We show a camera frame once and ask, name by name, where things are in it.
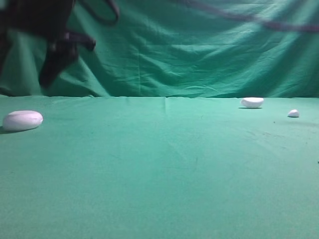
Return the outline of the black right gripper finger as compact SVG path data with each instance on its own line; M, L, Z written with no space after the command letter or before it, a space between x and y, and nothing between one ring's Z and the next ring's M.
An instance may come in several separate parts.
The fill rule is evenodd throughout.
M54 43L47 47L45 60L39 73L39 84L48 88L59 74L78 59L73 43Z

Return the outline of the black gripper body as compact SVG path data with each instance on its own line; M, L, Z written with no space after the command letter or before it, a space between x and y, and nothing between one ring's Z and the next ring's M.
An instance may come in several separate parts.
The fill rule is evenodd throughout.
M90 36L67 29L74 0L5 0L0 8L0 33L14 29L41 37L49 43L81 44L89 51L96 46Z

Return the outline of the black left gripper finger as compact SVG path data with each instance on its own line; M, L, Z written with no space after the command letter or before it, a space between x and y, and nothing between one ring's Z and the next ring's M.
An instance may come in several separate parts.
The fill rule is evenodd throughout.
M11 49L11 40L8 36L8 31L3 29L0 32L0 72L1 73L2 73L3 66L10 49Z

